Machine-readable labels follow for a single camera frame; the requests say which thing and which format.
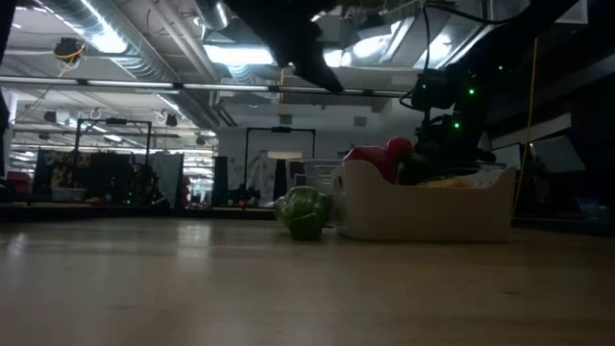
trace green bell pepper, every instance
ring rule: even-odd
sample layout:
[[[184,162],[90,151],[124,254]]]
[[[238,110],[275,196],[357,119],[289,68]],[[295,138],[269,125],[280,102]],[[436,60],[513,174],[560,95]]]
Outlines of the green bell pepper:
[[[298,240],[318,240],[329,221],[332,197],[311,186],[295,186],[276,201],[276,216]]]

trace red object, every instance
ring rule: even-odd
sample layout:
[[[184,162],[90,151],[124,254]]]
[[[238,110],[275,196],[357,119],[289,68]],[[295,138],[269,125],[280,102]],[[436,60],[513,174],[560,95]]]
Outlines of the red object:
[[[351,150],[344,161],[364,160],[371,162],[381,172],[382,177],[391,184],[397,180],[395,161],[381,147],[361,146]]]
[[[15,192],[19,194],[30,193],[30,176],[23,172],[9,172],[7,174],[7,181],[15,189]]]
[[[388,154],[388,156],[394,161],[397,161],[405,156],[410,156],[414,152],[412,142],[405,138],[399,137],[389,139],[386,143],[386,149],[384,150],[386,151],[386,154]]]

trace wire basket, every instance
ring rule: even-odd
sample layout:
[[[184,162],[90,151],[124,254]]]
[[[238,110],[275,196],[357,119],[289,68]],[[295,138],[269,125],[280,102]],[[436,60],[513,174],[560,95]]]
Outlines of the wire basket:
[[[333,170],[342,160],[295,159],[286,162],[288,188],[312,186],[318,192],[334,194]]]

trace box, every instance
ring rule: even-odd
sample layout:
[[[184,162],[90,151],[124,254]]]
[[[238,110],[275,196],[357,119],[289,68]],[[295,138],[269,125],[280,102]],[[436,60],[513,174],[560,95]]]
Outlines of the box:
[[[511,231],[513,167],[460,177],[471,188],[393,185],[368,161],[343,162],[333,175],[337,230],[350,238],[504,242]]]

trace white basket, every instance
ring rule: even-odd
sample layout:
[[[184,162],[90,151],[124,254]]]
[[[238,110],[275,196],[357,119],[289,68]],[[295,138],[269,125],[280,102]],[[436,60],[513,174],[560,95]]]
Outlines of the white basket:
[[[393,185],[367,161],[346,161],[338,231],[369,240],[503,242],[511,231],[515,169],[461,177],[472,188]]]
[[[332,172],[337,166],[339,166],[341,160],[309,159],[293,161],[299,161],[303,164],[304,174],[295,174],[293,179],[290,179],[290,175],[288,175],[289,188],[300,185],[298,180],[304,178],[305,183],[303,185],[312,186],[319,192],[330,195],[334,194]]]

